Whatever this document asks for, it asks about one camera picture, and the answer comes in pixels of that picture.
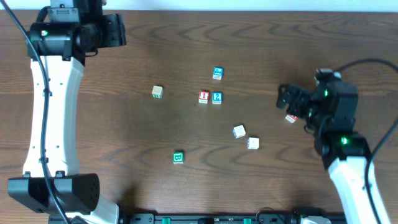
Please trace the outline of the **red letter A block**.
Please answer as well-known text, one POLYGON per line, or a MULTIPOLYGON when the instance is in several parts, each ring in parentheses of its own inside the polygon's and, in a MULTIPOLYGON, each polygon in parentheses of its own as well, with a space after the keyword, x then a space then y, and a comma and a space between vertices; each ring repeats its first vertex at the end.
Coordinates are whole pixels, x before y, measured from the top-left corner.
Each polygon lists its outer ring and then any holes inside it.
POLYGON ((287 121, 289 121, 290 123, 295 123, 296 120, 298 120, 298 117, 293 116, 293 115, 291 115, 291 114, 287 114, 286 117, 285 117, 285 119, 286 119, 287 121))

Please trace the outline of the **blue number 2 block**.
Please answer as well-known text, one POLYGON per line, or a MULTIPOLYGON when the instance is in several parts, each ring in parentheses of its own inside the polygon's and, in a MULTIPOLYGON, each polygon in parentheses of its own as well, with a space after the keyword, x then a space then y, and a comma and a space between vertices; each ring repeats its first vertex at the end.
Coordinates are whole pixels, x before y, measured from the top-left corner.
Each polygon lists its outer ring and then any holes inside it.
POLYGON ((212 103, 214 105, 220 105, 223 101, 223 93, 222 92, 213 92, 212 94, 212 103))

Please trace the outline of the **red letter I block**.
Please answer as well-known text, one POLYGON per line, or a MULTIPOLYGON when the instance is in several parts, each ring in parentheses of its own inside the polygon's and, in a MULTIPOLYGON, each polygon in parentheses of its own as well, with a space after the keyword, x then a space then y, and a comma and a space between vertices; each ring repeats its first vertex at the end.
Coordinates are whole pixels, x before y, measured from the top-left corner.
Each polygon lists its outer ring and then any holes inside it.
POLYGON ((209 100, 209 95, 210 95, 209 91, 200 91, 199 97, 198 97, 198 102, 207 104, 208 100, 209 100))

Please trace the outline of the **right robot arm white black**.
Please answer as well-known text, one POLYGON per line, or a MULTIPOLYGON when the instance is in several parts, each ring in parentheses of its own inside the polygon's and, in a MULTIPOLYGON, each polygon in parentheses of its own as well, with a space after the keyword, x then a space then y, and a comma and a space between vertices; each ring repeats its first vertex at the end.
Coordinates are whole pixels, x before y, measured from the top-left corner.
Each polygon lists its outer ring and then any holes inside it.
POLYGON ((374 175, 366 138, 354 130, 358 89, 345 82, 278 88, 276 106, 304 119, 314 148, 335 185, 348 223, 390 223, 374 175))

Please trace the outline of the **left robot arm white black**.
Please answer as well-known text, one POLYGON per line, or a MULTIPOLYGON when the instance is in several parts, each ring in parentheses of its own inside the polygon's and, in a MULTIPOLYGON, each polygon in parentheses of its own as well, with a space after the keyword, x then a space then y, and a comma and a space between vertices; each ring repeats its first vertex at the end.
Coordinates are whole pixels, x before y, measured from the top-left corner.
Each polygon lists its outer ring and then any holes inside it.
POLYGON ((100 48, 126 44, 123 19, 104 14, 104 0, 51 0, 23 30, 34 82, 30 146, 10 197, 50 223, 127 223, 100 194, 100 180, 82 174, 76 151, 76 108, 85 60, 100 48))

